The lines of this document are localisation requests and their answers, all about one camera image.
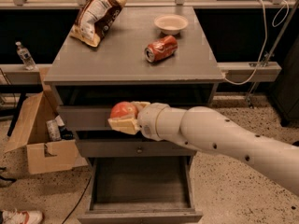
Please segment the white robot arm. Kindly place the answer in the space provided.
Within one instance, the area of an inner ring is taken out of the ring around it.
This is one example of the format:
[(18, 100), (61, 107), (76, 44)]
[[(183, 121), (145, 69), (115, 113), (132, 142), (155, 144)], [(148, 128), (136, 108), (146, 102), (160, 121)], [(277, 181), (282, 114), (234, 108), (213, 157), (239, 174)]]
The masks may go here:
[(299, 195), (298, 147), (252, 133), (211, 108), (120, 102), (112, 107), (108, 123), (114, 131), (229, 156)]

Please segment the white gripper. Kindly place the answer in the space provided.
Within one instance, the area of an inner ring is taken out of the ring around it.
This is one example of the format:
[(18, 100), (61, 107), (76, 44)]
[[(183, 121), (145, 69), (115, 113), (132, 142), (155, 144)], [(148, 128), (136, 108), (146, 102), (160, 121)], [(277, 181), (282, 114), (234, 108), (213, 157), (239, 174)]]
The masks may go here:
[(137, 120), (134, 118), (109, 119), (108, 123), (111, 129), (131, 135), (135, 135), (140, 131), (143, 136), (148, 139), (155, 141), (164, 140), (163, 135), (158, 132), (158, 119), (159, 116), (169, 108), (169, 105), (138, 101), (132, 101), (132, 105), (140, 111), (137, 115)]

